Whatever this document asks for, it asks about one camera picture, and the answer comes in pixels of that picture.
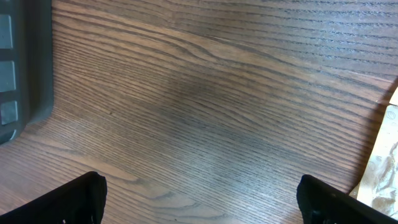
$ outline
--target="brown wood grain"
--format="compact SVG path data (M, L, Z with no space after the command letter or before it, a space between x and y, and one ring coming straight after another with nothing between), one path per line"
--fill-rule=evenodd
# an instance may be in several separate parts
M364 172L396 7L54 1L53 115L1 148L0 212L97 170L104 223L302 223L301 175Z

